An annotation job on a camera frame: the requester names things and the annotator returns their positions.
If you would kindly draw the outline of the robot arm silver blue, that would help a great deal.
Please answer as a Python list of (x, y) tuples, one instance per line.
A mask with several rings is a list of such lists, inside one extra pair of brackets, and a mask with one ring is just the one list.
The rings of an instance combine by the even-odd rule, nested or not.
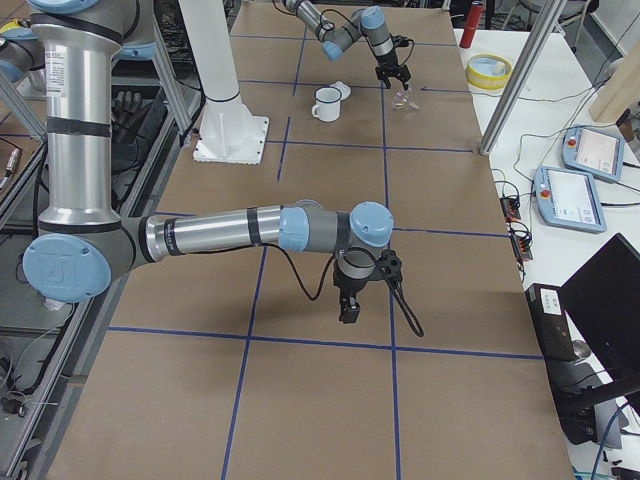
[[(394, 219), (376, 202), (350, 212), (328, 211), (310, 200), (253, 207), (213, 216), (122, 219), (111, 200), (112, 60), (125, 41), (153, 33), (153, 1), (28, 1), (32, 30), (44, 45), (49, 205), (38, 215), (37, 237), (23, 271), (44, 297), (79, 303), (103, 293), (114, 279), (165, 257), (222, 253), (249, 247), (331, 253), (343, 323), (355, 323), (356, 296), (369, 281), (399, 292), (400, 267), (389, 244)], [(259, 164), (269, 119), (243, 103), (223, 1), (179, 1), (201, 79), (203, 118), (194, 160)], [(378, 80), (408, 88), (410, 73), (378, 6), (356, 11), (342, 27), (310, 1), (282, 1), (315, 32), (330, 59), (365, 38)]]
[(336, 26), (327, 16), (329, 9), (320, 11), (311, 1), (281, 1), (281, 4), (289, 15), (297, 17), (313, 32), (329, 60), (340, 59), (353, 44), (364, 38), (377, 61), (377, 79), (387, 89), (391, 88), (391, 78), (398, 80), (404, 91), (410, 89), (409, 56), (400, 61), (396, 50), (413, 46), (414, 41), (403, 35), (392, 35), (379, 6), (356, 10), (350, 17), (345, 17), (342, 26)]

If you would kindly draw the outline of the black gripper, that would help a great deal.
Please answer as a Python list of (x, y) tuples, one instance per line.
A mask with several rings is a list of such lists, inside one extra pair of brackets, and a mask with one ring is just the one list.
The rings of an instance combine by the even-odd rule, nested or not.
[(351, 247), (349, 250), (337, 251), (337, 254), (333, 284), (339, 289), (339, 321), (343, 324), (355, 324), (360, 314), (357, 294), (368, 282), (380, 280), (376, 267), (380, 249)]
[(404, 91), (409, 89), (411, 73), (405, 65), (400, 64), (395, 48), (391, 48), (385, 54), (376, 55), (375, 58), (377, 60), (376, 76), (385, 89), (391, 88), (390, 78), (397, 79)]

